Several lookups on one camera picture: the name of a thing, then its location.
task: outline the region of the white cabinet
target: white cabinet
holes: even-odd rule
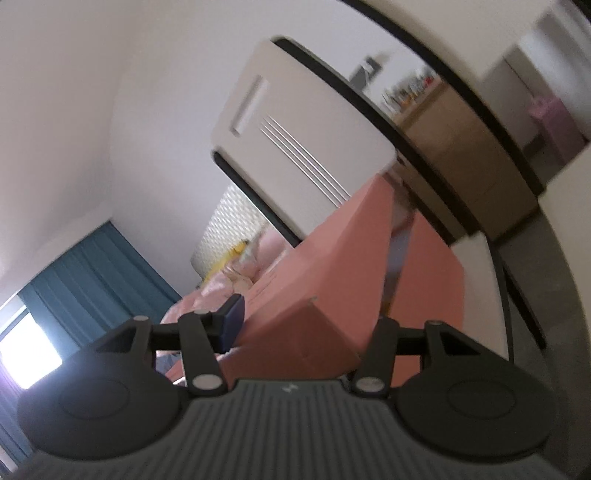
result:
[[[300,238],[396,157],[363,114],[271,41],[244,68],[213,144]]]

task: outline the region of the pink object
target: pink object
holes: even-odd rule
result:
[[[442,320],[462,329],[464,269],[419,212],[414,215],[407,256],[388,316],[403,327],[423,328],[427,320]],[[403,384],[419,370],[419,357],[399,356],[392,386]]]
[[[558,97],[537,97],[529,109],[546,143],[566,164],[585,147],[583,135]]]
[[[230,384],[355,369],[379,315],[393,197],[374,177],[248,292],[236,348],[218,359]]]

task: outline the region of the blue curtain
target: blue curtain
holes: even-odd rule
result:
[[[32,451],[17,421],[17,402],[21,391],[0,357],[0,445],[16,464],[27,458]]]
[[[135,315],[159,323],[180,296],[108,222],[20,293],[64,359]]]

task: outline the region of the ceiling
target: ceiling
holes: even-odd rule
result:
[[[0,2],[0,306],[23,286],[15,269],[48,242],[69,248],[69,226],[108,202],[112,106],[138,8]]]

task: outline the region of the ribbed rubber surface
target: ribbed rubber surface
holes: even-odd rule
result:
[[[442,457],[410,438],[384,403],[360,400],[339,381],[241,381],[196,400],[150,447],[103,462],[36,453],[14,479],[563,480],[539,456],[502,465]]]

